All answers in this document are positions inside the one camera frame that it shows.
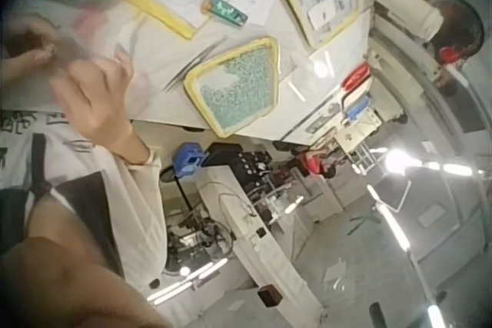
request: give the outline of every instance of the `table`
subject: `table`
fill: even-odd
[[[195,177],[213,219],[236,236],[234,253],[260,287],[275,285],[283,296],[275,309],[293,327],[317,328],[324,308],[265,227],[229,167],[201,168]]]
[[[371,11],[363,12],[367,4],[365,0],[361,0],[360,3],[361,15],[358,19],[311,56],[310,48],[282,0],[275,3],[264,27],[247,25],[242,30],[236,30],[219,22],[208,22],[192,41],[180,38],[157,20],[149,18],[138,35],[135,66],[148,74],[151,80],[152,99],[148,109],[133,118],[163,124],[208,128],[182,87],[168,93],[163,92],[162,87],[195,55],[222,35],[229,36],[222,48],[270,35],[278,40],[281,48],[280,71],[283,81],[279,87],[278,106],[268,116],[260,118],[238,134],[267,140],[313,144],[325,133],[323,130],[314,135],[291,135],[289,132],[293,128],[294,131],[302,131],[304,124],[309,125],[309,122],[323,114],[323,108],[337,90],[337,86],[364,60],[367,53]],[[18,0],[15,10],[37,12],[62,27],[68,27],[80,12],[78,9],[49,0]],[[125,25],[134,18],[135,12],[135,8],[126,2],[119,2],[107,10],[109,23],[97,35],[98,52],[111,55],[111,48],[108,46],[114,45],[115,40],[120,37],[125,37],[121,33],[124,33]],[[333,67],[331,70],[333,73],[327,78],[318,78],[313,73],[311,62],[326,62],[327,59]],[[28,79],[20,86],[6,88],[3,91],[3,108],[59,111],[49,92],[47,76],[37,76],[36,80]]]

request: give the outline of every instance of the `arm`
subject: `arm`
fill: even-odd
[[[150,149],[125,117],[133,64],[124,53],[118,53],[116,59],[74,61],[51,80],[52,90],[80,134],[129,164],[145,164]]]

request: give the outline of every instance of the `tweezers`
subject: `tweezers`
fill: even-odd
[[[163,91],[170,91],[174,87],[178,85],[178,83],[183,82],[186,78],[186,75],[197,65],[202,63],[209,55],[216,49],[220,44],[222,44],[228,37],[223,36],[220,40],[216,41],[214,44],[210,45],[204,51],[202,51],[199,55],[197,55],[194,59],[192,59],[187,65],[181,69],[177,75],[175,75],[162,89]]]

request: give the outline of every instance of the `red object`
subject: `red object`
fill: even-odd
[[[300,160],[304,168],[306,168],[309,173],[321,173],[321,161],[318,159],[318,157],[313,156],[311,159],[307,159],[306,154],[302,154]]]
[[[446,46],[439,51],[439,62],[443,65],[452,65],[460,59],[459,51],[452,46]]]
[[[341,88],[346,92],[351,92],[361,86],[371,76],[369,64],[364,62],[353,71],[341,84]]]

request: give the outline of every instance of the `person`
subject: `person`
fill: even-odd
[[[47,20],[4,32],[2,84],[53,62]],[[73,61],[50,80],[62,113],[2,112],[2,326],[167,326],[138,292],[163,271],[167,234],[161,162],[125,117],[133,74],[123,51]]]
[[[300,147],[293,154],[295,155],[294,158],[285,165],[288,170],[296,167],[305,177],[320,174],[327,180],[337,175],[336,164],[326,158],[329,153],[325,147],[318,150]]]

